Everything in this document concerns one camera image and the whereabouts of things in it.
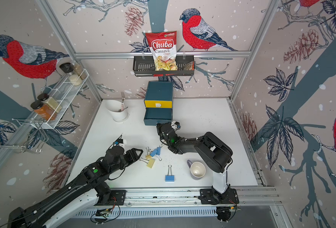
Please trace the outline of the blue binder clip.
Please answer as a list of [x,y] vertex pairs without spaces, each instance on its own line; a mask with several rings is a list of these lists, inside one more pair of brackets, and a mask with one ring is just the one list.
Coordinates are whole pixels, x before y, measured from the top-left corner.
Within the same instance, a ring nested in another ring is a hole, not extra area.
[[155,156],[158,158],[159,161],[162,161],[162,158],[160,156],[160,154],[161,154],[161,148],[162,148],[161,146],[156,148],[157,152],[156,152]]
[[165,182],[174,182],[175,176],[172,174],[172,165],[168,165],[168,173],[165,176]]
[[154,149],[153,151],[151,151],[151,156],[154,157],[156,155],[156,149]]

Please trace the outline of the yellow top drawer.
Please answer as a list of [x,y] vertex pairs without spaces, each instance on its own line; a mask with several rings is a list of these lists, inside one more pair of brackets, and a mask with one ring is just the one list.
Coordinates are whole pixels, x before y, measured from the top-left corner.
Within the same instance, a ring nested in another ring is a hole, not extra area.
[[172,108],[173,101],[144,100],[146,108]]

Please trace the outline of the blue binder clip front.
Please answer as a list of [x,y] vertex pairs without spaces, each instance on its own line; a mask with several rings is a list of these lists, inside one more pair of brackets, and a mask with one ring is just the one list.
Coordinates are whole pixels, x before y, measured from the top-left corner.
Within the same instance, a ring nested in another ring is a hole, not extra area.
[[172,165],[168,165],[168,173],[165,176],[165,182],[174,182],[175,176],[172,174]]

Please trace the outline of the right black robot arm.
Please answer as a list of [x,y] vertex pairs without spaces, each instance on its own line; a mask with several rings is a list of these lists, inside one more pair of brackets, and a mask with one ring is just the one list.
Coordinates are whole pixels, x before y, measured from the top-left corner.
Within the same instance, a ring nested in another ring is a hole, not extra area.
[[233,151],[211,132],[196,138],[184,138],[176,134],[180,129],[178,122],[158,123],[156,125],[160,141],[174,154],[198,154],[214,173],[212,196],[217,200],[228,197],[228,167],[232,164]]

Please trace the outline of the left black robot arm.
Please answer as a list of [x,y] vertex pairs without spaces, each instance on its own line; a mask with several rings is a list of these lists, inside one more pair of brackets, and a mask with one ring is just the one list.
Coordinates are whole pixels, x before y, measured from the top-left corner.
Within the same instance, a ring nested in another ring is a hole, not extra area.
[[70,183],[50,197],[27,208],[13,210],[8,228],[56,228],[86,208],[106,204],[108,207],[123,205],[126,191],[113,191],[107,184],[110,175],[124,171],[138,161],[143,150],[125,151],[113,146],[105,156],[87,165]]

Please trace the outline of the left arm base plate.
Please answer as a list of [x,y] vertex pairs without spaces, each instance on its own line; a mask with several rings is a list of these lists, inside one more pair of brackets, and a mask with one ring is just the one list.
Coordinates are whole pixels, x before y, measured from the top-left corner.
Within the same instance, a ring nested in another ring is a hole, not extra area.
[[95,206],[122,206],[124,205],[126,193],[126,190],[111,190],[109,193],[100,196]]

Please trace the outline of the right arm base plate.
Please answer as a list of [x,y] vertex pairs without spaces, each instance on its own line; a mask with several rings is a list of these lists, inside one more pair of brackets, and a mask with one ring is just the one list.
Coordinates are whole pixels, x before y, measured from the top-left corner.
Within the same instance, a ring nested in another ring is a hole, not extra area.
[[214,188],[200,189],[198,199],[202,204],[239,204],[236,189],[228,188],[224,193],[219,193]]

